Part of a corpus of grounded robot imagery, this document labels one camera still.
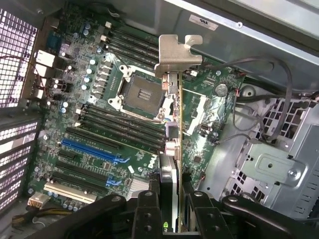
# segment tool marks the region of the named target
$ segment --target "chip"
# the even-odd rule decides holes
[[[201,161],[201,157],[199,157],[199,156],[195,156],[194,157],[194,162],[195,163],[200,163],[200,161]]]
[[[123,104],[156,115],[164,98],[161,84],[134,75],[125,86]]]

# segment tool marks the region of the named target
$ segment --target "pci slot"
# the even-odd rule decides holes
[[[75,129],[75,128],[67,127],[66,133],[71,134],[71,135],[76,135],[76,136],[82,137],[84,139],[90,140],[92,142],[100,143],[100,144],[103,144],[103,145],[111,147],[111,148],[115,148],[115,149],[120,148],[120,145],[118,143],[112,142],[110,140],[98,138],[97,136],[93,136],[89,133],[83,132],[83,131]]]
[[[67,159],[75,159],[75,157],[76,157],[76,153],[69,152],[69,151],[66,151],[66,150],[63,150],[63,149],[61,149],[58,152],[58,155],[63,157],[63,158],[67,158]]]
[[[74,177],[65,175],[63,173],[54,172],[52,174],[52,177],[56,179],[58,182],[66,182],[66,183],[74,184],[74,185],[83,187],[84,189],[88,189],[90,191],[94,191],[97,193],[103,193],[107,191],[105,187],[102,187],[93,183],[89,183],[83,180],[79,180],[78,178],[74,178]]]
[[[97,196],[93,194],[85,194],[84,192],[70,188],[58,183],[46,183],[43,188],[45,191],[56,193],[58,195],[71,198],[82,203],[94,203]]]
[[[64,163],[62,161],[57,161],[55,166],[58,168],[63,168],[63,169],[67,169],[70,171],[74,171],[76,173],[79,173],[79,174],[82,174],[85,176],[89,176],[89,177],[94,178],[94,179],[101,180],[102,183],[104,183],[107,180],[107,177],[104,175],[101,175],[101,174],[98,174],[98,173],[92,172],[90,170],[80,168],[80,167],[77,167],[77,166],[74,166],[74,165],[71,165],[68,163]]]
[[[112,155],[110,153],[103,152],[103,151],[101,151],[99,149],[96,149],[96,148],[93,148],[93,147],[90,147],[90,146],[86,146],[84,144],[81,144],[81,143],[78,143],[78,142],[75,142],[75,141],[72,141],[72,140],[69,140],[69,139],[66,139],[66,138],[64,138],[61,141],[61,144],[64,145],[64,146],[68,146],[70,148],[73,148],[75,150],[79,150],[81,152],[84,152],[84,153],[91,154],[93,156],[102,158],[103,160],[111,161],[113,163],[126,163],[126,162],[128,162],[130,160],[129,157],[128,158],[120,158],[120,157]]]

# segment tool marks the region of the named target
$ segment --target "metal mesh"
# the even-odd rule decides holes
[[[18,104],[37,29],[0,8],[0,108]]]

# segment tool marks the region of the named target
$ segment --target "pcie slot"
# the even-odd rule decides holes
[[[138,130],[142,133],[149,134],[151,137],[165,139],[165,135],[163,133],[158,133],[157,131],[149,130],[149,129],[142,127],[138,124],[135,124],[134,122],[129,122],[129,121],[126,121],[126,120],[123,120],[120,118],[113,117],[113,116],[102,115],[99,112],[95,112],[95,111],[87,111],[86,115],[94,116],[96,118],[100,118],[101,120],[107,120],[107,121],[110,121],[113,123],[117,123],[117,124],[122,125],[122,126],[127,126],[129,128],[134,129],[134,130]]]
[[[69,152],[69,151],[66,151],[64,149],[61,149],[58,152],[58,155],[63,157],[63,158],[67,158],[67,159],[74,159],[76,157],[76,153]]]
[[[68,164],[68,163],[65,163],[65,162],[62,162],[62,161],[57,161],[55,166],[58,167],[58,168],[63,168],[63,169],[67,169],[67,170],[70,170],[70,171],[74,171],[74,172],[82,174],[84,176],[89,176],[91,178],[101,180],[101,182],[105,182],[106,179],[107,179],[107,177],[104,176],[104,175],[101,175],[101,174],[92,172],[90,170],[87,170],[87,169],[84,169],[84,168],[80,168],[80,167]]]
[[[140,140],[140,139],[138,139],[138,138],[136,138],[136,137],[132,137],[132,136],[127,135],[127,134],[125,134],[125,133],[121,133],[121,132],[118,132],[118,131],[116,131],[116,130],[105,129],[105,126],[101,126],[101,125],[99,125],[99,124],[97,124],[97,123],[93,123],[93,122],[89,122],[89,121],[84,121],[83,124],[84,124],[86,127],[88,127],[88,128],[98,128],[98,129],[103,130],[103,131],[109,131],[109,132],[111,132],[111,133],[113,133],[113,134],[119,135],[119,136],[121,136],[121,137],[123,137],[123,138],[126,138],[126,139],[128,139],[128,140],[131,140],[132,142],[141,143],[141,144],[143,144],[143,145],[146,145],[146,146],[148,146],[148,147],[151,148],[150,151],[151,151],[152,153],[157,153],[158,150],[162,150],[162,149],[164,148],[164,145],[163,145],[163,146],[158,146],[158,145],[154,145],[154,144],[149,144],[149,143],[145,142],[145,140],[142,141],[142,140]]]
[[[93,117],[90,115],[85,115],[84,120],[89,120],[89,121],[92,121],[94,123],[104,125],[106,127],[111,128],[112,130],[119,130],[121,132],[125,132],[126,134],[133,136],[133,137],[136,137],[136,138],[139,138],[141,140],[147,138],[148,141],[155,143],[155,144],[161,144],[164,142],[164,140],[162,140],[162,139],[157,139],[157,138],[154,138],[153,136],[150,136],[148,134],[136,131],[136,130],[130,128],[129,126],[124,126],[124,125],[112,123],[110,121],[101,121],[99,119],[96,119],[96,117]]]
[[[107,191],[107,189],[105,187],[99,186],[99,185],[95,185],[93,183],[89,183],[89,182],[85,182],[83,180],[79,180],[78,178],[74,178],[68,175],[65,175],[63,173],[59,173],[59,172],[54,172],[52,174],[52,177],[54,179],[56,179],[58,182],[66,182],[66,183],[70,183],[76,186],[80,186],[83,187],[84,189],[88,189],[90,191],[94,191],[97,193],[103,193],[105,191]]]
[[[67,198],[71,198],[82,203],[93,203],[95,202],[97,196],[93,194],[85,194],[84,192],[70,188],[58,183],[46,183],[43,188],[45,191],[56,193]]]
[[[118,143],[109,141],[107,139],[98,138],[97,136],[90,135],[89,133],[83,132],[83,131],[75,129],[75,128],[67,127],[66,133],[71,134],[71,135],[76,135],[76,136],[82,137],[84,139],[88,139],[92,142],[100,143],[100,144],[103,144],[103,145],[111,147],[111,148],[115,148],[115,149],[120,148],[120,145]]]
[[[121,45],[122,47],[125,47],[125,48],[129,48],[137,53],[140,53],[140,54],[144,54],[145,56],[148,56],[154,60],[159,60],[159,53],[155,54],[155,53],[152,53],[150,52],[149,50],[147,49],[142,49],[142,48],[139,48],[138,46],[136,45],[133,45],[129,42],[124,42],[122,39],[114,36],[114,37],[111,37],[110,38],[110,42],[114,42],[114,43],[117,43],[118,45]]]
[[[115,115],[114,112],[111,112],[111,111],[102,109],[102,108],[97,107],[97,106],[94,106],[94,105],[86,105],[86,106],[87,106],[87,110],[88,110],[88,111],[95,110],[95,111],[97,111],[97,112],[99,112],[99,113],[102,113],[102,114],[109,114],[109,115],[113,115],[113,116],[118,116],[118,115]],[[152,130],[152,131],[157,131],[157,132],[159,132],[159,133],[165,134],[164,128],[163,128],[163,129],[160,129],[160,128],[157,128],[157,127],[152,126],[152,125],[149,124],[149,123],[143,123],[143,121],[136,121],[136,122],[134,122],[134,124],[140,125],[141,127],[144,127],[144,128],[149,128],[149,129]]]
[[[120,158],[120,157],[117,157],[117,156],[112,155],[110,153],[103,152],[99,149],[96,149],[96,148],[86,146],[84,144],[69,140],[67,138],[62,139],[61,144],[64,146],[68,146],[70,148],[73,148],[75,150],[79,150],[81,152],[102,158],[103,160],[114,162],[114,163],[126,163],[130,160],[130,158]]]
[[[118,47],[114,44],[109,44],[109,49],[111,49],[112,51],[121,53],[126,58],[130,57],[130,58],[134,59],[135,61],[140,62],[144,65],[148,65],[151,67],[154,67],[154,65],[155,65],[154,61],[150,61],[150,60],[146,59],[145,57],[143,57],[142,55],[138,56],[137,54],[132,54],[132,52],[127,51],[127,50],[123,50],[121,47]]]

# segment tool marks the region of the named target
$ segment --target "blue pcie slot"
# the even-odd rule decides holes
[[[84,145],[82,143],[78,143],[67,138],[62,139],[61,144],[64,146],[68,146],[70,148],[79,150],[81,152],[94,155],[96,157],[102,158],[103,160],[108,160],[113,163],[126,163],[130,160],[130,158],[121,158],[118,155],[112,155],[110,153],[103,152],[99,149]]]

